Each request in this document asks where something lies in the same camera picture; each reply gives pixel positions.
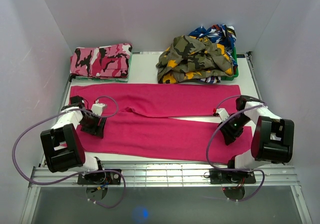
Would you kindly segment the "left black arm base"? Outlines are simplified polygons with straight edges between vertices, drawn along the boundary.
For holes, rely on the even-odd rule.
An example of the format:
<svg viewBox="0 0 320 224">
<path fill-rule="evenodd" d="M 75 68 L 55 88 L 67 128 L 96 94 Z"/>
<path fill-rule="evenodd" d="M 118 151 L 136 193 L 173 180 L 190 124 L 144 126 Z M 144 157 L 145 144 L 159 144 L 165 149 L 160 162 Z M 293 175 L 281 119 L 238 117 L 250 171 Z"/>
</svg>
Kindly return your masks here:
<svg viewBox="0 0 320 224">
<path fill-rule="evenodd" d="M 94 174 L 80 174 L 77 184 L 86 186 L 86 195 L 89 199 L 101 201 L 108 193 L 110 185 L 120 185 L 121 177 L 118 173 L 103 172 Z"/>
</svg>

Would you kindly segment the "magenta pink trousers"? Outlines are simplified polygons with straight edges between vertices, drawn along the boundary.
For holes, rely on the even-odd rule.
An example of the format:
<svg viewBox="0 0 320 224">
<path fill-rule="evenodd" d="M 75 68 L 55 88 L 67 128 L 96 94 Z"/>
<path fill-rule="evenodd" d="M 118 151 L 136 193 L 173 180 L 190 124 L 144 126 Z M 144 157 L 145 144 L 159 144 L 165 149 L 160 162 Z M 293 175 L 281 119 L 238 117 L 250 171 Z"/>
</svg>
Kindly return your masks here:
<svg viewBox="0 0 320 224">
<path fill-rule="evenodd" d="M 210 157 L 223 164 L 250 148 L 251 127 L 227 146 L 216 123 L 193 117 L 210 116 L 220 102 L 234 113 L 231 96 L 240 92 L 237 85 L 190 84 L 112 83 L 70 89 L 71 96 L 83 97 L 89 104 L 96 100 L 107 104 L 103 138 L 78 132 L 88 152 L 187 161 Z"/>
</svg>

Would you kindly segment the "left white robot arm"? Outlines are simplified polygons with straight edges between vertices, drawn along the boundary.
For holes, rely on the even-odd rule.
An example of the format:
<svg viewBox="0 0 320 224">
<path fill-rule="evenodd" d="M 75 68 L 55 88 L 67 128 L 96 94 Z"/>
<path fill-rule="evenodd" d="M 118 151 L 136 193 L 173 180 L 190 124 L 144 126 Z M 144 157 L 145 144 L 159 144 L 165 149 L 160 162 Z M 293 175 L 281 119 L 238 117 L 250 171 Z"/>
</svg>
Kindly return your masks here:
<svg viewBox="0 0 320 224">
<path fill-rule="evenodd" d="M 106 179 L 100 159 L 85 153 L 77 134 L 77 127 L 80 126 L 81 131 L 103 138 L 107 119 L 100 115 L 106 107 L 105 104 L 96 102 L 90 109 L 86 109 L 83 97 L 71 97 L 70 104 L 61 109 L 62 115 L 57 122 L 51 129 L 41 132 L 44 156 L 51 172 L 89 172 L 88 177 L 95 184 Z"/>
</svg>

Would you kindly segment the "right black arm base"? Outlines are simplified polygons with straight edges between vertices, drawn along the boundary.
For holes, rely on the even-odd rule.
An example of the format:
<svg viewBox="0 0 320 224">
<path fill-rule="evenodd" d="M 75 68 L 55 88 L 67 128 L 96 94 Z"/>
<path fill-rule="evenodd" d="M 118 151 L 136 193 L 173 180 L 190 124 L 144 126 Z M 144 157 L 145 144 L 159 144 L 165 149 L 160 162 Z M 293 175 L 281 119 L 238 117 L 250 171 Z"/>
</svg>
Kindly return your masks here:
<svg viewBox="0 0 320 224">
<path fill-rule="evenodd" d="M 203 177 L 209 179 L 212 185 L 222 185 L 223 194 L 228 199 L 235 201 L 242 200 L 245 197 L 245 184 L 256 183 L 253 172 L 223 172 L 211 168 L 204 173 Z"/>
</svg>

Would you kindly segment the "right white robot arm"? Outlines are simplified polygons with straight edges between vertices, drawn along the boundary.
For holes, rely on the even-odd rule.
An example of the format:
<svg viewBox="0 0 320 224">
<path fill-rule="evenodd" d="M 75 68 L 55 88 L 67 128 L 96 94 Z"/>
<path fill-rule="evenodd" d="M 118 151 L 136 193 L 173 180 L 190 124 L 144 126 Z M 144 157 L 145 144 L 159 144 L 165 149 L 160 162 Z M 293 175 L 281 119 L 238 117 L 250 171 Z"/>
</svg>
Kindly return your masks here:
<svg viewBox="0 0 320 224">
<path fill-rule="evenodd" d="M 222 102 L 213 110 L 213 115 L 221 119 L 218 126 L 224 143 L 230 145 L 235 142 L 250 121 L 254 122 L 255 131 L 250 149 L 228 161 L 226 178 L 237 183 L 244 177 L 244 169 L 253 170 L 269 163 L 289 163 L 293 156 L 294 122 L 275 115 L 260 99 L 247 95 L 235 95 L 234 98 L 235 113 L 229 114 L 220 108 Z"/>
</svg>

